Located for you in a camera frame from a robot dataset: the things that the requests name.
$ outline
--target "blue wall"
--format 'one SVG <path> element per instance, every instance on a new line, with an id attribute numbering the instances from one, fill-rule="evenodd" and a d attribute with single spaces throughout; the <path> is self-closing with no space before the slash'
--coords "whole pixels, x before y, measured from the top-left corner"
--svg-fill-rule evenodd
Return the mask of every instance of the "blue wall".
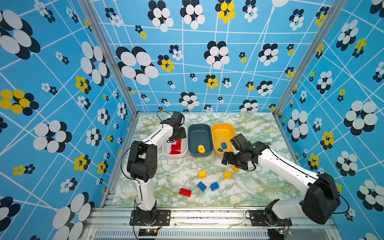
<path id="1" fill-rule="evenodd" d="M 0 11 L 0 239 L 77 237 L 132 116 L 77 1 Z"/>
<path id="2" fill-rule="evenodd" d="M 384 9 L 375 2 L 347 2 L 279 115 L 299 163 L 331 174 L 349 202 L 333 215 L 344 239 L 384 238 Z"/>
<path id="3" fill-rule="evenodd" d="M 139 111 L 269 112 L 333 0 L 92 3 Z"/>

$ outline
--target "yellow connector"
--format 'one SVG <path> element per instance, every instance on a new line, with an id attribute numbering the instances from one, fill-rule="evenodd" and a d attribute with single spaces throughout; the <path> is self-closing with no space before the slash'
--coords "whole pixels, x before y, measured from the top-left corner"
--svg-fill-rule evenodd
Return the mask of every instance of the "yellow connector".
<path id="1" fill-rule="evenodd" d="M 204 146 L 203 146 L 203 145 L 199 145 L 199 146 L 197 147 L 197 152 L 198 152 L 198 153 L 205 153 L 205 148 L 204 148 Z"/>
<path id="2" fill-rule="evenodd" d="M 223 176 L 224 176 L 226 179 L 230 179 L 231 176 L 232 176 L 232 173 L 230 173 L 230 172 L 228 172 L 228 171 L 225 171 Z"/>
<path id="3" fill-rule="evenodd" d="M 205 178 L 206 176 L 207 176 L 207 174 L 205 173 L 205 171 L 199 172 L 199 178 Z"/>
<path id="4" fill-rule="evenodd" d="M 238 172 L 240 170 L 240 168 L 235 167 L 235 165 L 232 165 L 231 167 L 232 167 L 234 172 Z"/>

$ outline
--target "dark blue bin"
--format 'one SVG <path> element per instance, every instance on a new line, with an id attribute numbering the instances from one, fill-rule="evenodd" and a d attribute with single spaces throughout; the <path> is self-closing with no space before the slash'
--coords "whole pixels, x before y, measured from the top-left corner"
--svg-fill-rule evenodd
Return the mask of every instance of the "dark blue bin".
<path id="1" fill-rule="evenodd" d="M 199 153 L 197 147 L 203 145 L 205 153 Z M 194 157 L 206 157 L 214 149 L 211 127 L 207 124 L 192 124 L 188 127 L 188 149 Z"/>

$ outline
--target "black mounting plate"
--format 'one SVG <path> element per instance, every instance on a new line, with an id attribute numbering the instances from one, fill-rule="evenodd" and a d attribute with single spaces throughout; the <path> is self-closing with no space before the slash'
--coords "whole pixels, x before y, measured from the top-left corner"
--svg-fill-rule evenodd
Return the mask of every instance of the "black mounting plate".
<path id="1" fill-rule="evenodd" d="M 249 218 L 251 218 L 251 223 L 252 223 L 252 226 L 253 227 L 270 227 L 271 225 L 267 224 L 264 219 L 264 210 L 249 210 L 247 211 L 249 212 L 250 216 Z M 292 226 L 292 221 L 290 221 L 288 218 L 284 219 L 284 222 L 286 225 L 289 225 L 289 226 Z M 281 220 L 280 222 L 277 223 L 276 226 L 284 226 L 284 222 L 283 220 Z"/>
<path id="2" fill-rule="evenodd" d="M 169 226 L 169 222 L 170 222 L 170 210 L 159 210 L 158 209 L 157 214 L 156 214 L 157 219 L 151 225 L 145 224 L 143 222 L 139 222 L 139 216 L 135 210 L 133 210 L 133 216 L 135 216 L 135 217 L 134 218 L 131 217 L 131 220 L 129 221 L 130 226 L 132 226 L 132 225 L 134 225 L 134 226 L 147 225 L 148 227 L 156 227 L 157 228 L 157 227 L 161 226 L 161 224 L 163 226 Z M 161 219 L 161 218 L 159 218 L 159 216 L 163 218 L 163 220 L 164 220 L 163 223 L 159 222 L 159 219 Z"/>

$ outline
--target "plastic bin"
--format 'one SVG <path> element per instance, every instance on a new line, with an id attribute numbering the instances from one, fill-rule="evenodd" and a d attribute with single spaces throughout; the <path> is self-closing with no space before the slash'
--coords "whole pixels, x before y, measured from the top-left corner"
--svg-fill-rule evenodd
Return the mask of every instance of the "plastic bin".
<path id="1" fill-rule="evenodd" d="M 163 143 L 163 153 L 169 159 L 184 157 L 187 154 L 187 151 L 188 151 L 188 133 L 187 133 L 187 128 L 184 127 L 184 126 L 181 126 L 181 127 L 183 127 L 185 129 L 185 134 L 187 135 L 187 137 L 181 139 L 181 151 L 180 151 L 180 154 L 172 154 L 172 155 L 170 154 L 171 146 L 173 144 L 176 144 L 176 141 L 172 142 L 172 143 L 167 143 L 167 142 Z"/>
<path id="2" fill-rule="evenodd" d="M 230 140 L 236 137 L 235 128 L 229 123 L 216 123 L 212 125 L 211 129 L 215 153 L 219 156 L 224 156 L 225 152 L 233 152 L 233 146 Z M 222 142 L 227 144 L 227 148 L 223 149 L 223 152 L 219 152 L 218 149 L 222 149 Z"/>
<path id="3" fill-rule="evenodd" d="M 203 145 L 205 153 L 198 153 L 197 147 Z M 194 157 L 209 156 L 214 149 L 211 128 L 207 124 L 192 124 L 188 127 L 188 149 Z"/>

